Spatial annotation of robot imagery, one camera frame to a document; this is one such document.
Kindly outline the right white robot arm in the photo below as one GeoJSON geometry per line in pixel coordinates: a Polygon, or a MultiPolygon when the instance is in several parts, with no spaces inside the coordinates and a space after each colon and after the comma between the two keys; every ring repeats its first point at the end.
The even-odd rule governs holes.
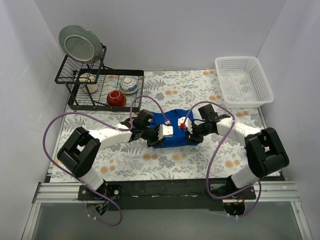
{"type": "Polygon", "coordinates": [[[289,165],[289,157],[274,128],[259,129],[245,125],[237,122],[229,110],[219,115],[213,106],[214,103],[204,101],[204,106],[198,110],[201,123],[195,124],[186,116],[180,120],[180,129],[187,129],[189,143],[201,143],[210,134],[221,135],[222,142],[226,138],[238,142],[245,148],[247,165],[230,175],[225,185],[215,192],[211,191],[209,177],[206,176],[206,191],[212,199],[237,199],[255,182],[289,165]]]}

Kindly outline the blue printed t shirt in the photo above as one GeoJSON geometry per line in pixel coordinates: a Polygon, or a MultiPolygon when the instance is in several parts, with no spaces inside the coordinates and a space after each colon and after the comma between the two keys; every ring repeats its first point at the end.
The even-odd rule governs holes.
{"type": "Polygon", "coordinates": [[[159,149],[198,145],[198,143],[189,143],[186,132],[180,130],[180,128],[178,127],[178,119],[181,117],[185,117],[187,113],[188,110],[184,109],[174,109],[164,113],[173,126],[173,136],[166,138],[163,146],[154,146],[153,148],[159,149]]]}

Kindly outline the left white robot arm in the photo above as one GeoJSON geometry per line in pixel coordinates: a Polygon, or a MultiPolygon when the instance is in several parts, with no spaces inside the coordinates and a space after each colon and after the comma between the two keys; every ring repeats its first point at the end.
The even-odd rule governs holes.
{"type": "Polygon", "coordinates": [[[141,110],[137,116],[127,118],[114,128],[86,130],[76,128],[57,153],[58,160],[75,178],[85,183],[95,200],[106,196],[104,179],[93,168],[97,153],[117,144],[127,144],[139,139],[148,147],[162,147],[165,142],[164,125],[154,125],[154,114],[141,110]]]}

